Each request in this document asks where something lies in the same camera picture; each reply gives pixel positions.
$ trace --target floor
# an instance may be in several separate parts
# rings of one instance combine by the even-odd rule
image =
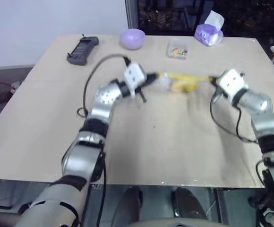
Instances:
[[[24,80],[31,68],[0,70],[0,82],[12,83]],[[0,91],[8,90],[8,86],[0,84]],[[0,105],[0,112],[5,104]],[[19,182],[0,180],[0,205],[13,205],[8,211],[17,212],[19,207],[33,201],[37,195],[47,186],[46,183]],[[110,226],[114,210],[120,196],[129,185],[108,185],[106,202],[101,221],[102,227]],[[144,204],[141,209],[140,219],[172,217],[170,193],[176,187],[170,186],[140,186],[144,195]],[[208,188],[188,187],[198,198],[203,209],[208,211],[208,217],[217,221],[216,205],[214,197]],[[256,189],[239,189],[225,191],[225,201],[228,212],[229,224],[233,227],[253,227],[255,225],[255,210],[248,205],[247,198],[256,193]],[[102,186],[95,185],[92,188],[84,226],[95,226],[101,201]]]

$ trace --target black device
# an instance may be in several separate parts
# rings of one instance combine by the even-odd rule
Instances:
[[[68,53],[67,55],[67,61],[73,65],[86,65],[89,54],[99,44],[96,36],[85,37],[84,34],[82,36],[72,53]]]

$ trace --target purple bowl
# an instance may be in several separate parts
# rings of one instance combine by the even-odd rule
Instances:
[[[137,50],[142,47],[145,33],[139,29],[128,29],[119,36],[120,44],[129,50]]]

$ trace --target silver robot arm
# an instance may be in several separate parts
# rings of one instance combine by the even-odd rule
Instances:
[[[218,77],[215,85],[233,106],[242,107],[250,114],[251,126],[267,167],[263,171],[265,188],[274,199],[274,112],[270,97],[249,90],[243,75],[233,69]]]
[[[134,96],[147,83],[136,63],[124,72],[125,81],[97,89],[93,108],[64,157],[62,177],[51,183],[17,222],[17,227],[77,227],[86,204],[89,184],[97,181],[104,164],[106,138],[117,100]]]

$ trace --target wooden table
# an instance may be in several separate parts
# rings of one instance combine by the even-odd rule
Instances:
[[[170,36],[147,36],[137,51],[123,49],[117,36],[98,35],[86,66],[71,65],[66,54],[79,35],[58,37],[27,76],[0,114],[0,179],[52,182],[61,175],[61,157],[75,138],[83,119],[83,86],[90,71],[105,55],[125,53],[146,72],[177,71],[188,75],[220,75],[236,68],[246,73],[249,87],[274,102],[274,66],[256,39],[224,38],[206,47],[193,37],[186,60],[166,57]],[[87,106],[94,91],[111,79],[122,79],[122,59],[104,63],[91,80]],[[260,187],[255,164],[258,145],[245,144],[213,123],[209,101],[214,88],[201,83],[186,94],[144,90],[147,103],[137,97],[119,102],[109,128],[108,183]],[[216,118],[234,131],[237,111],[226,100],[214,109]],[[254,138],[246,112],[241,134]]]

